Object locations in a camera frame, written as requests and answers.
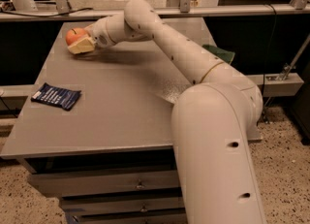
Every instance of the cable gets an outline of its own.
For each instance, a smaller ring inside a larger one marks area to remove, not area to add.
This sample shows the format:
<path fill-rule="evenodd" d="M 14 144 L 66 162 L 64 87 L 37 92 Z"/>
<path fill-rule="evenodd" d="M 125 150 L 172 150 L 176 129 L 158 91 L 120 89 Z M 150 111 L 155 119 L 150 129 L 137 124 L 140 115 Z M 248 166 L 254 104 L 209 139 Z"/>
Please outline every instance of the cable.
<path fill-rule="evenodd" d="M 276 12 L 276 10 L 273 8 L 273 6 L 271 4 L 268 4 L 267 6 L 269 6 L 273 10 L 273 12 L 274 12 L 274 21 L 273 21 L 272 31 L 271 31 L 271 35 L 270 35 L 268 46 L 267 46 L 266 55 L 265 55 L 264 62 L 263 62 L 263 87 L 262 87 L 262 95 L 264 95 L 265 69 L 266 69 L 266 64 L 267 64 L 267 60 L 268 60 L 267 58 L 269 57 L 271 41 L 273 39 L 275 27 L 277 25 L 277 12 Z"/>
<path fill-rule="evenodd" d="M 3 101 L 3 98 L 0 96 L 0 101 L 3 103 L 3 105 L 8 109 L 8 111 L 13 115 L 15 118 L 18 118 L 16 114 L 14 114 L 14 111 L 12 111 L 9 106 Z"/>
<path fill-rule="evenodd" d="M 15 13 L 15 12 L 11 12 L 11 11 L 4 11 L 1 10 L 0 8 L 0 13 L 3 14 L 8 14 L 8 15 L 13 15 L 13 16 L 28 16 L 28 17 L 54 17 L 54 16 L 65 16 L 71 13 L 76 13 L 76 12 L 81 12 L 81 11 L 89 11 L 89 10 L 93 10 L 93 8 L 82 8 L 82 9 L 78 9 L 75 11 L 69 11 L 69 12 L 65 12 L 65 13 L 58 13 L 55 15 L 48 15 L 48 16 L 37 16 L 37 15 L 29 15 L 29 14 L 22 14 L 22 13 Z"/>
<path fill-rule="evenodd" d="M 219 62 L 219 63 L 213 65 L 213 66 L 204 74 L 204 76 L 201 78 L 200 83 L 202 83 L 202 82 L 204 81 L 205 77 L 206 77 L 215 67 L 217 67 L 218 65 L 224 64 L 224 63 L 225 63 L 225 61 L 221 61 L 221 62 Z"/>

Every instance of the black panel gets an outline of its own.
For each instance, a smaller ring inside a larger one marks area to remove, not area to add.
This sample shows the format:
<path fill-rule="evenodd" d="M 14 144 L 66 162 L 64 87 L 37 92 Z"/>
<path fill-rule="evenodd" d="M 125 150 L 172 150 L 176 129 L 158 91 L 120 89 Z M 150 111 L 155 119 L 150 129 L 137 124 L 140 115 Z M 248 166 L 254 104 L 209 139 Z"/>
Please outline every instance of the black panel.
<path fill-rule="evenodd" d="M 37 173 L 45 174 L 154 166 L 175 169 L 172 149 L 59 156 L 53 159 L 28 158 L 27 162 Z"/>
<path fill-rule="evenodd" d="M 0 85 L 33 84 L 61 21 L 0 22 Z"/>
<path fill-rule="evenodd" d="M 303 143 L 310 145 L 310 46 L 308 46 L 307 51 L 308 64 L 300 74 L 305 84 L 302 85 L 295 95 L 290 110 L 302 134 L 306 137 L 303 139 Z"/>
<path fill-rule="evenodd" d="M 219 48 L 236 53 L 233 66 L 247 75 L 280 73 L 310 32 L 310 15 L 206 17 Z M 309 49 L 297 66 L 308 61 Z"/>

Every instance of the tabletop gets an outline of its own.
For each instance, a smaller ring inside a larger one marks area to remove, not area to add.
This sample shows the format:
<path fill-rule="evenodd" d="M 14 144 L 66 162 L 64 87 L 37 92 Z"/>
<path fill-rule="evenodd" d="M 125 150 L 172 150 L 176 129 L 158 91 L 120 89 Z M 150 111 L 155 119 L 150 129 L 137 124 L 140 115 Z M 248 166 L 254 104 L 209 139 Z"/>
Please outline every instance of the tabletop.
<path fill-rule="evenodd" d="M 165 22 L 199 45 L 214 41 L 202 18 Z M 123 42 L 112 48 L 72 55 L 67 31 L 90 22 L 63 24 L 36 83 L 81 90 L 74 107 L 30 101 L 28 96 L 0 154 L 31 158 L 141 150 L 172 146 L 171 111 L 190 83 L 153 41 Z"/>

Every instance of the metal rail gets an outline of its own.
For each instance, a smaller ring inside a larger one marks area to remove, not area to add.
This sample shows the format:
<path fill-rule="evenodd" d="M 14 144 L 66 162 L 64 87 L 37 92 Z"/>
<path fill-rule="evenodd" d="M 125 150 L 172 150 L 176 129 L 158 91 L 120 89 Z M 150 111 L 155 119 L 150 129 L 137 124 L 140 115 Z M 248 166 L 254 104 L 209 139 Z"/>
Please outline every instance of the metal rail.
<path fill-rule="evenodd" d="M 307 46 L 310 43 L 310 34 L 304 41 L 304 43 L 301 45 L 301 48 L 297 52 L 296 56 L 294 57 L 293 61 L 290 65 L 285 65 L 283 68 L 283 71 L 279 74 L 279 76 L 276 78 L 277 80 L 286 80 L 288 78 L 289 73 L 291 70 L 295 67 L 296 62 L 298 61 L 301 54 L 304 52 L 304 50 L 307 48 Z"/>
<path fill-rule="evenodd" d="M 182 13 L 178 8 L 156 9 L 156 13 L 165 17 L 205 17 L 205 16 L 268 16 L 274 15 L 298 15 L 310 14 L 310 4 L 304 9 L 297 10 L 290 4 L 278 5 L 240 5 L 240 6 L 219 6 L 212 8 L 192 8 L 188 13 Z M 83 21 L 93 20 L 104 16 L 114 16 L 122 13 L 122 10 L 117 11 L 81 11 L 70 13 L 64 16 L 57 15 L 56 11 L 39 11 L 34 16 L 16 16 L 16 14 L 33 15 L 33 12 L 12 12 L 12 14 L 0 13 L 0 22 L 11 21 L 45 21 L 45 20 L 61 20 L 61 21 Z"/>

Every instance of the blue packet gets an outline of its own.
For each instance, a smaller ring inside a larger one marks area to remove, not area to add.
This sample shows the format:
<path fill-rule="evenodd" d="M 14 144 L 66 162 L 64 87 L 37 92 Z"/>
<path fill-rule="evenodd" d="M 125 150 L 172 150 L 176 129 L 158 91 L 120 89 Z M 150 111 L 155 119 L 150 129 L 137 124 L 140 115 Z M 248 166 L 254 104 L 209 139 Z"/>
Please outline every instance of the blue packet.
<path fill-rule="evenodd" d="M 45 83 L 32 97 L 32 102 L 52 105 L 69 111 L 77 102 L 80 90 L 70 90 Z"/>

